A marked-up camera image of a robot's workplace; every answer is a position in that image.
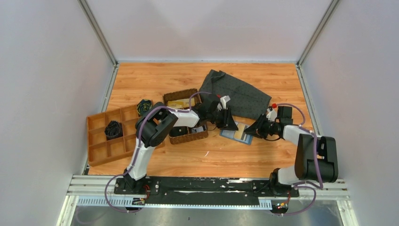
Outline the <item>teal leather card holder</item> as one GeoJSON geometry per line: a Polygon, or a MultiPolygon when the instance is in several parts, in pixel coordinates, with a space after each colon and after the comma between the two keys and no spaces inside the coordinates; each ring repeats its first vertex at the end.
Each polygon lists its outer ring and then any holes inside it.
{"type": "Polygon", "coordinates": [[[244,132],[244,130],[247,129],[249,125],[241,122],[235,122],[235,123],[237,125],[238,130],[233,131],[233,130],[223,129],[220,131],[220,136],[246,145],[251,145],[253,137],[244,132]]]}

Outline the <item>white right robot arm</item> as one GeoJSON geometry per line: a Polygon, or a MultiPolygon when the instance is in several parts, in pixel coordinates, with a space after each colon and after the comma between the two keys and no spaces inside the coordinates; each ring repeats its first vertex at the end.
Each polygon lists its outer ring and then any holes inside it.
{"type": "Polygon", "coordinates": [[[269,140],[270,136],[277,136],[296,145],[293,166],[276,168],[270,174],[268,188],[277,197],[304,184],[322,189],[325,183],[334,183],[339,174],[336,140],[306,129],[305,118],[294,124],[293,109],[298,107],[288,103],[273,104],[244,130],[253,137],[269,140]]]}

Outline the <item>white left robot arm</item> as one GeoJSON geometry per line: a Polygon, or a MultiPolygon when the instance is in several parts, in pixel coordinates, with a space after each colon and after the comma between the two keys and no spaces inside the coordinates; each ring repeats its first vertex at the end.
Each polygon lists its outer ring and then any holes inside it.
{"type": "Polygon", "coordinates": [[[175,127],[198,128],[207,123],[218,129],[237,131],[230,108],[229,96],[206,93],[204,101],[188,109],[175,109],[156,103],[136,123],[136,146],[130,164],[123,173],[126,189],[140,194],[144,189],[147,166],[155,147],[161,144],[175,127]]]}

